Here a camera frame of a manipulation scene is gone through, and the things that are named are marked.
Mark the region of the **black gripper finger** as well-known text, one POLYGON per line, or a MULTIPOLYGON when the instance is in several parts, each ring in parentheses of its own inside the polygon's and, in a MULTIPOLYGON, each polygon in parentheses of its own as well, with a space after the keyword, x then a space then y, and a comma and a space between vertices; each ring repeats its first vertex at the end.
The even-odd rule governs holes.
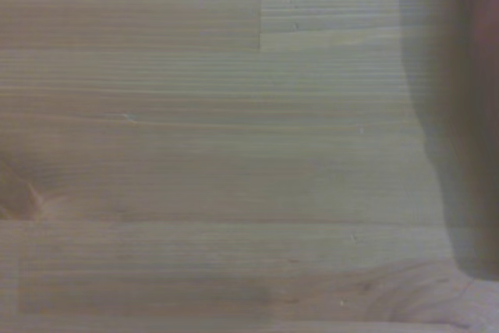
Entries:
POLYGON ((455 261, 498 278, 498 0, 399 0, 402 64, 455 261))

